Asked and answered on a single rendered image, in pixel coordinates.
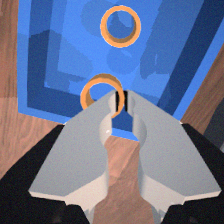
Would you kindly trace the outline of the bronze bushing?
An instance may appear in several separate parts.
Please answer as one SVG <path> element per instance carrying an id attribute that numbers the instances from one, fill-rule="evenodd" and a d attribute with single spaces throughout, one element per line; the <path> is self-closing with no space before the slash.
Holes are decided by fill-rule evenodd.
<path id="1" fill-rule="evenodd" d="M 130 13 L 134 19 L 134 28 L 133 31 L 131 32 L 131 34 L 129 36 L 127 36 L 126 38 L 115 38 L 113 37 L 107 30 L 107 18 L 110 16 L 111 13 L 113 13 L 114 11 L 119 11 L 119 10 L 124 10 L 127 11 L 128 13 Z M 101 21 L 101 34 L 104 37 L 105 41 L 108 42 L 110 45 L 115 46 L 115 47 L 127 47 L 129 45 L 131 45 L 132 43 L 135 42 L 135 40 L 138 38 L 140 30 L 141 30 L 141 24 L 140 24 L 140 19 L 137 15 L 136 12 L 134 12 L 131 8 L 126 7 L 126 6 L 115 6 L 111 9 L 109 9 L 105 15 L 102 17 L 102 21 Z"/>
<path id="2" fill-rule="evenodd" d="M 115 89 L 119 93 L 119 106 L 118 106 L 118 112 L 116 112 L 112 118 L 114 118 L 116 115 L 120 113 L 124 106 L 124 92 L 121 85 L 121 82 L 117 79 L 117 77 L 109 74 L 109 73 L 100 73 L 95 76 L 93 76 L 85 85 L 82 93 L 81 93 L 81 104 L 83 109 L 85 109 L 87 106 L 95 102 L 90 95 L 90 87 L 97 83 L 108 83 L 115 87 Z"/>

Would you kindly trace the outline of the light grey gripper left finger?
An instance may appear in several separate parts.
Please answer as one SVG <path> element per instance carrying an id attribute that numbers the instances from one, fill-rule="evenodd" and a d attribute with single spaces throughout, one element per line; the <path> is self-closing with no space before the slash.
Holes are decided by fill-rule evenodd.
<path id="1" fill-rule="evenodd" d="M 0 179 L 0 224 L 62 223 L 68 204 L 90 224 L 108 193 L 108 152 L 119 93 L 110 91 L 63 125 L 58 124 Z"/>

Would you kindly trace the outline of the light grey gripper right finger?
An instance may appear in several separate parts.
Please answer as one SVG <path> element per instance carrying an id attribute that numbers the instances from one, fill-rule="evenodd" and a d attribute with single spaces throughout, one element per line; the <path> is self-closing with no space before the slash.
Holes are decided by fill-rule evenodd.
<path id="1" fill-rule="evenodd" d="M 140 142 L 139 193 L 151 204 L 154 224 L 174 204 L 186 207 L 190 223 L 224 224 L 224 153 L 190 124 L 132 90 L 123 92 Z"/>

